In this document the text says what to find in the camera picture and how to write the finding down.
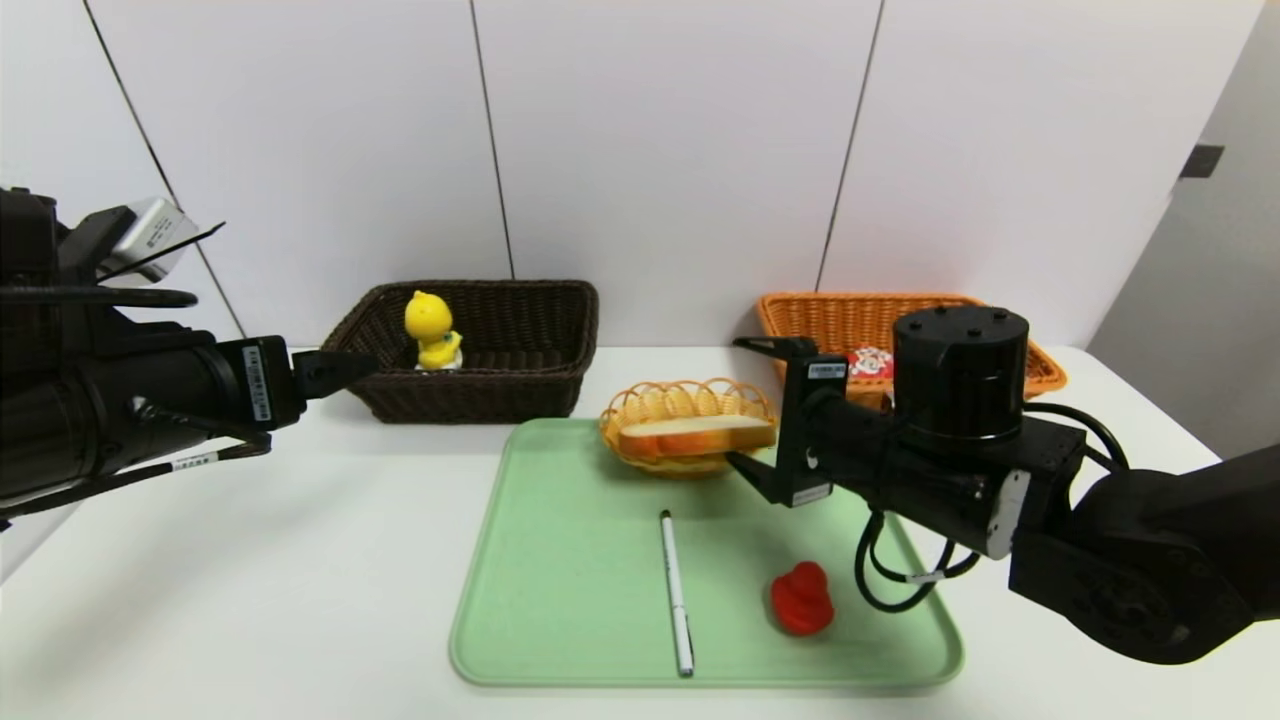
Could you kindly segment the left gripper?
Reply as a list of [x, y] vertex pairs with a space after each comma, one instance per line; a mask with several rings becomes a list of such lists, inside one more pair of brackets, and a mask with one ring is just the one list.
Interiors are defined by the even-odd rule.
[[278, 336], [123, 331], [104, 359], [104, 470], [114, 474], [224, 434], [269, 433], [379, 372], [366, 354], [289, 354]]

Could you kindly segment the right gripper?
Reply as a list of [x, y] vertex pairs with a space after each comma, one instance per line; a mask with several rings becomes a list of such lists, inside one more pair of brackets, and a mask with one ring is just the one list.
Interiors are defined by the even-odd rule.
[[890, 414], [847, 398], [849, 359], [800, 336], [737, 337], [732, 346], [787, 361], [774, 466], [730, 451], [727, 464], [769, 503], [795, 509], [868, 486], [893, 429]]

